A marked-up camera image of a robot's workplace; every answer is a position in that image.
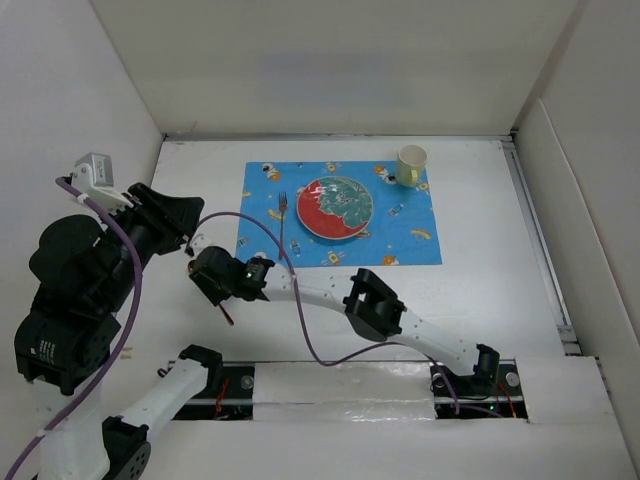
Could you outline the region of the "copper spoon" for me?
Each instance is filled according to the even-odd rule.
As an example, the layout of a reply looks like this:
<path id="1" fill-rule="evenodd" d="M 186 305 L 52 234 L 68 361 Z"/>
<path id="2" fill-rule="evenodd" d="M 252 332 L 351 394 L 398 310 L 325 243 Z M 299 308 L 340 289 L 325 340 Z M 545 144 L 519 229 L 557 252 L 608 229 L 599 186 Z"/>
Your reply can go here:
<path id="1" fill-rule="evenodd" d="M 194 271 L 194 267 L 195 267 L 195 260 L 190 260 L 187 263 L 187 271 L 189 273 L 189 275 L 191 275 L 191 273 Z M 218 309 L 221 311 L 222 315 L 224 316 L 226 322 L 228 323 L 229 326 L 234 326 L 235 322 L 233 320 L 233 318 L 230 316 L 230 314 L 228 313 L 228 311 L 224 308 L 224 305 L 220 304 L 217 305 Z"/>

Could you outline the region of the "copper fork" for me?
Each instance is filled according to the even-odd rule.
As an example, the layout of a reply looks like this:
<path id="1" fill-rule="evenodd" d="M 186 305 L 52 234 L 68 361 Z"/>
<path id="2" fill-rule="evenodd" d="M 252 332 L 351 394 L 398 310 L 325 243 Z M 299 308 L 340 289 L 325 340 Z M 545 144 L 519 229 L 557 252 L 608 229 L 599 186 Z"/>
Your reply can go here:
<path id="1" fill-rule="evenodd" d="M 288 209 L 288 199 L 285 191 L 281 191 L 278 195 L 278 208 L 280 214 L 278 259 L 282 260 L 284 258 L 284 222 Z"/>

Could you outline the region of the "red and teal plate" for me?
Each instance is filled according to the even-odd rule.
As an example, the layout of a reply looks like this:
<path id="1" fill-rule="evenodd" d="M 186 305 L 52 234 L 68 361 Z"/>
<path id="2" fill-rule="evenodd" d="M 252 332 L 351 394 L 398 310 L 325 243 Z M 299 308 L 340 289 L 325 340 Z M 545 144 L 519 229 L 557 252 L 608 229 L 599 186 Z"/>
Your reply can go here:
<path id="1" fill-rule="evenodd" d="M 303 187 L 296 201 L 302 226 L 325 240 L 355 237 L 373 218 L 374 202 L 360 182 L 343 176 L 325 176 Z"/>

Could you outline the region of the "blue space print cloth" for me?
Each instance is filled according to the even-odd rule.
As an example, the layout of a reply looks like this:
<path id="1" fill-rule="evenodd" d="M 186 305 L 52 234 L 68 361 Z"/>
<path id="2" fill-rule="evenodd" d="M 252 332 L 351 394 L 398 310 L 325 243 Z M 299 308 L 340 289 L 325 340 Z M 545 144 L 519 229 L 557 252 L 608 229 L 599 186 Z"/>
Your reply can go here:
<path id="1" fill-rule="evenodd" d="M 278 195 L 287 193 L 284 250 L 297 268 L 337 266 L 439 265 L 442 262 L 428 177 L 416 187 L 397 183 L 393 161 L 250 162 L 244 170 L 236 255 L 277 259 Z M 374 202 L 373 218 L 361 233 L 336 241 L 319 238 L 300 223 L 299 191 L 325 176 L 360 182 Z"/>

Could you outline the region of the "pale yellow mug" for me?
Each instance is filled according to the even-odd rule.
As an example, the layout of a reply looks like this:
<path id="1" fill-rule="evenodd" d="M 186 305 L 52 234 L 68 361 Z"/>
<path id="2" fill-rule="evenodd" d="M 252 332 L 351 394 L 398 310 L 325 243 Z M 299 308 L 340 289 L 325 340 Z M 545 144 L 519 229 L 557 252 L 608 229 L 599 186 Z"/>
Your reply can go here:
<path id="1" fill-rule="evenodd" d="M 418 145 L 405 145 L 397 152 L 395 177 L 404 187 L 416 187 L 428 160 L 427 152 Z"/>

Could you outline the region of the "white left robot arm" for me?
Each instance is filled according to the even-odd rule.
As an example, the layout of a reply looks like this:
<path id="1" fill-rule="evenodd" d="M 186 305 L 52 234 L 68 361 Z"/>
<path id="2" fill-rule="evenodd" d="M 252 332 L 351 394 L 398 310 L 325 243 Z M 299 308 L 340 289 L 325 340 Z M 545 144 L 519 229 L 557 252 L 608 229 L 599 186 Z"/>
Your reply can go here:
<path id="1" fill-rule="evenodd" d="M 223 362 L 191 345 L 161 382 L 116 416 L 101 411 L 101 383 L 120 356 L 135 316 L 145 266 L 178 251 L 193 236 L 204 202 L 169 197 L 137 183 L 125 205 L 108 213 L 94 195 L 79 194 L 84 214 L 61 218 L 41 234 L 29 267 L 39 287 L 14 338 L 18 372 L 32 386 L 40 430 L 41 479 L 137 479 L 152 440 L 197 395 L 223 386 Z"/>

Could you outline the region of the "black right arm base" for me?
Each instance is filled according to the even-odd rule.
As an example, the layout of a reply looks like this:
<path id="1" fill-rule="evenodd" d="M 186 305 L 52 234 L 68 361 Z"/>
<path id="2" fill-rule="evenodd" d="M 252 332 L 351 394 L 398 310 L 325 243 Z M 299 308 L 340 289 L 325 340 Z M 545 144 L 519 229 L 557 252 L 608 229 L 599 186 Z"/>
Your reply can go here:
<path id="1" fill-rule="evenodd" d="M 437 420 L 528 418 L 514 359 L 501 360 L 493 379 L 457 376 L 441 362 L 427 359 Z"/>

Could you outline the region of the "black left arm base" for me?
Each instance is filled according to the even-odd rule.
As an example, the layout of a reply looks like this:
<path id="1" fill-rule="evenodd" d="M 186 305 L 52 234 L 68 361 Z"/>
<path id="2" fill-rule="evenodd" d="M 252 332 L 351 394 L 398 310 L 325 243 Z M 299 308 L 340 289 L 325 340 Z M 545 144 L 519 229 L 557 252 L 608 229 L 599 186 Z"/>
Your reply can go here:
<path id="1" fill-rule="evenodd" d="M 254 386 L 253 363 L 225 363 L 216 390 L 196 395 L 176 413 L 174 420 L 252 420 Z"/>

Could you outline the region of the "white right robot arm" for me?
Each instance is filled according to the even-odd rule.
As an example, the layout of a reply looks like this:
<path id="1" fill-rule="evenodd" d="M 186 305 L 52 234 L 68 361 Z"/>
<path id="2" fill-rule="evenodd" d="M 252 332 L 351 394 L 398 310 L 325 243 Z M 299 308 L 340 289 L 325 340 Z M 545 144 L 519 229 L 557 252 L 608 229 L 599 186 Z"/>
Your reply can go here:
<path id="1" fill-rule="evenodd" d="M 456 393 L 484 396 L 498 382 L 500 354 L 419 317 L 373 271 L 308 276 L 263 257 L 241 261 L 217 246 L 188 263 L 190 280 L 215 306 L 230 299 L 295 302 L 345 315 L 355 334 L 374 344 L 412 348 L 443 365 L 442 382 Z"/>

